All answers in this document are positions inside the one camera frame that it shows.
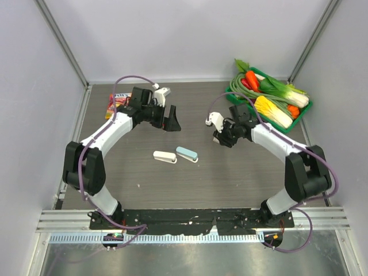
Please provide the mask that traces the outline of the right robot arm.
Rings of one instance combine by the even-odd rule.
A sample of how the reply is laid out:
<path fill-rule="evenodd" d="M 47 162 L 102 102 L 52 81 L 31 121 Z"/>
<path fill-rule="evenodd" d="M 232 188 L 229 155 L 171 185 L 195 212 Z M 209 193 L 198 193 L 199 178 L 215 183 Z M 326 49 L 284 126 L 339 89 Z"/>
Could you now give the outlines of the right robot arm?
<path fill-rule="evenodd" d="M 215 142 L 231 148 L 240 138 L 247 139 L 267 149 L 285 165 L 284 187 L 261 203 L 259 218 L 264 226 L 273 227 L 292 207 L 331 188 L 321 147 L 307 147 L 290 140 L 271 124 L 252 115 L 245 104 L 231 106 L 229 111 L 230 118 L 211 112 L 205 121 L 216 129 Z"/>

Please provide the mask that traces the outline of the blue white stapler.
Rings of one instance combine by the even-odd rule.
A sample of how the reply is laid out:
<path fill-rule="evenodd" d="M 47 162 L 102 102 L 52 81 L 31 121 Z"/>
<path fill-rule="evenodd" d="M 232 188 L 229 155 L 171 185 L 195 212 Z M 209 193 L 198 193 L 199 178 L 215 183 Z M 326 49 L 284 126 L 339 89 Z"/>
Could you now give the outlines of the blue white stapler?
<path fill-rule="evenodd" d="M 176 154 L 193 163 L 198 162 L 198 154 L 190 149 L 183 148 L 183 147 L 177 147 Z"/>

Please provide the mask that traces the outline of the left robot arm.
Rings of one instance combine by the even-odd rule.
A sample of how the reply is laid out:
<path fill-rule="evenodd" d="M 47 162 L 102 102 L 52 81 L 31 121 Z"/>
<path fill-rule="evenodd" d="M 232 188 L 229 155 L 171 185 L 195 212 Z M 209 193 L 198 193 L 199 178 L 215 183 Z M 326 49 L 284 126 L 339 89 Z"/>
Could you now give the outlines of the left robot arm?
<path fill-rule="evenodd" d="M 169 93 L 170 89 L 166 87 L 155 91 L 134 87 L 128 103 L 118 106 L 103 126 L 81 142 L 71 141 L 66 146 L 63 182 L 79 191 L 84 200 L 98 209 L 103 216 L 102 222 L 109 229 L 122 225 L 124 211 L 105 185 L 104 157 L 141 122 L 166 132 L 181 131 L 174 105 L 170 107 L 169 115 L 164 115 Z"/>

